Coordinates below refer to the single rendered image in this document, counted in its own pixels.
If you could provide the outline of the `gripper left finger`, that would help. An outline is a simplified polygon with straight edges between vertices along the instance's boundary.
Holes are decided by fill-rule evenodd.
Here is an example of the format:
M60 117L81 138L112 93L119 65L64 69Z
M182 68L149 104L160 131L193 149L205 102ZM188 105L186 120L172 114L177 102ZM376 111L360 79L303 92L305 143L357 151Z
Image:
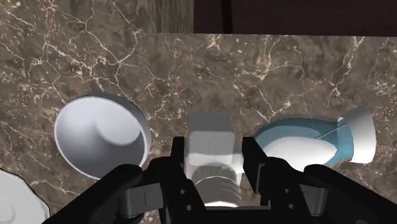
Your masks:
M181 167L184 147L175 137L171 155L146 170L119 165L43 224L139 224L153 210L161 224L205 224L205 205Z

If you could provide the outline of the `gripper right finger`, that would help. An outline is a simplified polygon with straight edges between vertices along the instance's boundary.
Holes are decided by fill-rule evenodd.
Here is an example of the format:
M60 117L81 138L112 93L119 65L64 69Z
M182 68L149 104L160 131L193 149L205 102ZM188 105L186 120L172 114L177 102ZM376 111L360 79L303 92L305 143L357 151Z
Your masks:
M397 224L397 204L324 165L300 172L243 137L244 171L271 224Z

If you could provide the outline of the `clear grey screw-top jar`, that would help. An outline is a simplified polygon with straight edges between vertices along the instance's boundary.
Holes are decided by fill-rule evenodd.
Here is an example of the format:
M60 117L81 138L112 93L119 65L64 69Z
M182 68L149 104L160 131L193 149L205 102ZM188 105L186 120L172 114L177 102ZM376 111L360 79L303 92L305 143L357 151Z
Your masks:
M205 206L239 207L244 158L232 119L222 113L188 113L185 174Z

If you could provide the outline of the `teal and white bottle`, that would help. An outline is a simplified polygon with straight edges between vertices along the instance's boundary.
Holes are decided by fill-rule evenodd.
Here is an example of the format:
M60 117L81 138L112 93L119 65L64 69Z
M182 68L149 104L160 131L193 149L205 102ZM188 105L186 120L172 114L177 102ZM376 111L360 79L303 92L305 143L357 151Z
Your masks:
M356 107L336 122L314 118L284 118L264 125L254 135L263 152L303 171L308 165L332 166L341 160L373 161L376 133L371 113Z

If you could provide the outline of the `white round bowl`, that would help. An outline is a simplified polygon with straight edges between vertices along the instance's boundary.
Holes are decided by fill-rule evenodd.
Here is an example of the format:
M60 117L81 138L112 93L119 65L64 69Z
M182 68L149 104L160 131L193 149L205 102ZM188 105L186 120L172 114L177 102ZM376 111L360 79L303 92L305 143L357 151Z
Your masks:
M151 147L143 112L128 99L107 92L68 102L56 117L53 134L66 162L93 179L118 165L142 166Z

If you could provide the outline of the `white plate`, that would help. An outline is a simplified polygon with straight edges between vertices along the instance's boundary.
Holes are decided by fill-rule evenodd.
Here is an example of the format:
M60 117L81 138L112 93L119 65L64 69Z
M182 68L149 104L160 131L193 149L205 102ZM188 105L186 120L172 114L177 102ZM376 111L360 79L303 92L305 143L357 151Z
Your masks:
M47 204L20 176L0 169L0 224L42 224Z

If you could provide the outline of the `dark brown wooden cabinet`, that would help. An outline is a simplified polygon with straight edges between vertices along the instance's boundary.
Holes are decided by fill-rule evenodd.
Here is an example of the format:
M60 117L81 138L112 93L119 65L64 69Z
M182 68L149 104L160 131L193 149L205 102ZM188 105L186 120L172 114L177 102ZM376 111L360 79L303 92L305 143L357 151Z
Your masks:
M154 0L157 31L397 37L397 0Z

